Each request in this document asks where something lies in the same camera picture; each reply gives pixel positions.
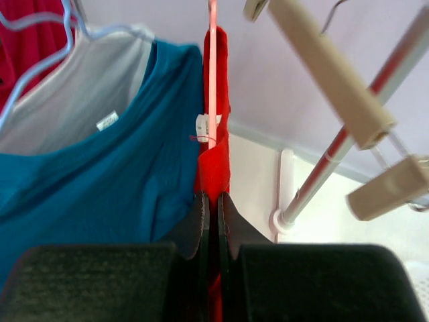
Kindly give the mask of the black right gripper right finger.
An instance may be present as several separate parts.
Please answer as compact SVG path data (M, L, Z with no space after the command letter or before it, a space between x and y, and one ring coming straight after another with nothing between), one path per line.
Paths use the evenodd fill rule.
M387 248L275 244L217 201L224 321L424 321L409 278Z

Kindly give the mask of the red t shirt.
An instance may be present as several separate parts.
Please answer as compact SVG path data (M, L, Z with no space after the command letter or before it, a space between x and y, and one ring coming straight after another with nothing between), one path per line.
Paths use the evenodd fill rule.
M217 28L217 144L209 149L202 144L198 157L195 190L204 191L210 201L210 233L208 248L208 309L211 321L222 321L222 295L219 252L217 201L230 188L230 156L228 119L231 112L228 86L228 40L226 32Z

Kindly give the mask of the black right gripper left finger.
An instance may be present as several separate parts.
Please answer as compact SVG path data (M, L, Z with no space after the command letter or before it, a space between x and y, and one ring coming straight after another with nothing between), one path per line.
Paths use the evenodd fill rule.
M150 244L40 246L15 265L2 321L207 321L210 203Z

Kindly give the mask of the pink wire hanger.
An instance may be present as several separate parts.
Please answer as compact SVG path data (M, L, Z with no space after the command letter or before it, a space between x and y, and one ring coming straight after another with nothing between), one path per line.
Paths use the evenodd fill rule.
M208 2L209 62L208 62L208 148L217 144L217 0Z

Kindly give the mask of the light blue hanger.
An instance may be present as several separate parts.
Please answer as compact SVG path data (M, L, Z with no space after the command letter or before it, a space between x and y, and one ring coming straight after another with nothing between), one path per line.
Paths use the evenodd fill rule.
M90 40L124 31L154 41L149 31L110 25L90 31L73 1L1 2L1 126L22 95L71 52L76 31Z

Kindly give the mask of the blue t shirt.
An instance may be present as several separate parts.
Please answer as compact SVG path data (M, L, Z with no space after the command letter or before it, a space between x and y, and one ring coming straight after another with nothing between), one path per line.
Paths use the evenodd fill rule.
M1 155L1 281L30 248L144 244L187 214L204 107L202 54L157 41L148 73L113 124L39 156Z

